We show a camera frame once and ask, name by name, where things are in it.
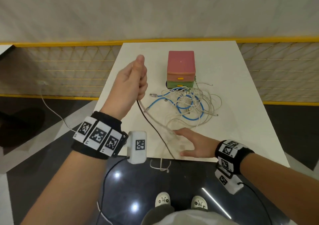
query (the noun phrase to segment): black and white square code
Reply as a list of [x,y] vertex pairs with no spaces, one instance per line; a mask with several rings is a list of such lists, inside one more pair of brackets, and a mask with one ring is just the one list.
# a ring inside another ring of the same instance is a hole
[[223,185],[226,185],[228,183],[228,181],[226,180],[225,177],[223,177],[222,175],[219,177],[219,180],[220,182],[223,184]]
[[114,150],[116,148],[117,143],[119,142],[119,140],[113,136],[110,135],[110,137],[108,138],[108,140],[105,143],[105,147],[109,148],[111,150]]
[[90,139],[100,144],[106,135],[107,132],[99,128],[95,128],[94,131],[91,133]]
[[224,167],[225,169],[229,169],[228,162],[226,160],[221,160],[221,166]]
[[145,149],[145,139],[139,139],[135,141],[135,150]]
[[226,155],[230,155],[232,150],[233,150],[232,147],[225,146],[224,149],[222,150],[222,152],[225,153]]
[[236,147],[237,145],[239,145],[239,143],[235,142],[235,141],[230,141],[227,145]]
[[90,124],[88,122],[83,122],[82,126],[79,128],[78,132],[85,136],[87,134],[87,131],[90,129],[91,126],[92,126],[92,124]]

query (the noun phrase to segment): gray pants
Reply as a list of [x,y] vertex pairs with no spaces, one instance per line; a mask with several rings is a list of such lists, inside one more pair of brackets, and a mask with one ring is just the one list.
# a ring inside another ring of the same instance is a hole
[[[196,207],[194,208],[194,210],[207,212],[206,209],[201,207]],[[141,225],[153,225],[154,223],[158,223],[162,221],[164,217],[170,215],[173,212],[175,212],[175,209],[169,204],[163,204],[158,207],[154,207],[151,210],[149,210],[148,213],[146,213]]]

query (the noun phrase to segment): black cable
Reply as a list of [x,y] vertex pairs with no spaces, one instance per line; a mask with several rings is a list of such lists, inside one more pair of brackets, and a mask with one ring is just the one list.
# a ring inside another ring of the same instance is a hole
[[[144,114],[144,112],[143,112],[143,110],[142,110],[142,108],[141,108],[139,102],[138,102],[138,101],[136,101],[136,102],[138,103],[138,107],[139,107],[139,109],[141,110],[141,113],[143,114],[143,116],[144,116],[144,118],[146,119],[146,121],[154,128],[154,130],[157,132],[157,134],[159,135],[159,137],[161,138],[161,140],[165,143],[164,139],[163,139],[162,136],[159,134],[158,130],[157,130],[157,129],[153,126],[153,124],[151,124],[151,122],[146,118],[146,116],[145,116],[145,114]],[[173,159],[175,159],[175,157],[172,155],[172,153],[171,153],[171,151],[169,150],[169,148],[168,148],[168,146],[167,146],[166,143],[165,143],[165,146],[166,146],[167,150],[169,151],[170,155],[173,157]]]
[[243,185],[247,186],[250,190],[253,191],[253,193],[257,196],[258,200],[260,200],[262,206],[264,207],[264,209],[265,209],[265,211],[266,211],[266,213],[267,213],[267,216],[268,216],[268,218],[269,218],[269,222],[270,222],[270,224],[272,225],[272,220],[271,220],[271,218],[270,218],[270,216],[269,216],[269,213],[268,213],[268,211],[267,211],[267,209],[266,209],[266,206],[265,206],[265,204],[262,202],[262,200],[259,198],[259,196],[257,195],[257,193],[256,193],[249,185],[247,185],[247,184],[245,184],[245,183],[243,183],[243,182],[238,182],[237,185],[239,185],[239,184],[243,184]]
[[102,187],[102,198],[101,198],[101,207],[100,207],[100,212],[99,212],[99,215],[98,215],[98,218],[96,219],[96,223],[95,225],[98,224],[98,221],[100,219],[100,216],[101,216],[101,212],[102,212],[102,207],[103,207],[103,198],[104,198],[104,193],[105,193],[105,181],[106,181],[106,177],[108,176],[108,174],[111,172],[111,170],[120,162],[122,162],[123,160],[127,160],[129,159],[130,157],[125,157],[121,160],[119,160],[118,162],[116,162],[110,169],[109,171],[106,173],[105,177],[104,177],[104,181],[103,181],[103,187]]

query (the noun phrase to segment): shoe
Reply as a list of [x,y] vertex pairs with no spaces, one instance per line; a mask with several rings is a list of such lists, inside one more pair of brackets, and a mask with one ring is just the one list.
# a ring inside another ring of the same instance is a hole
[[190,205],[190,209],[194,209],[196,207],[201,207],[201,208],[204,208],[206,210],[208,209],[207,202],[201,196],[194,196],[192,199],[192,204]]
[[167,192],[161,192],[157,195],[155,200],[155,207],[158,207],[163,204],[171,204],[171,198]]

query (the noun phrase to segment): forearm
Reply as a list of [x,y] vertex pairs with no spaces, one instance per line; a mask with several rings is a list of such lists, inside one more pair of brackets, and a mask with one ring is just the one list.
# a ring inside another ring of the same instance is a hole
[[298,225],[319,224],[319,181],[257,154],[244,158],[240,171]]
[[92,215],[106,160],[72,151],[21,225],[80,225]]

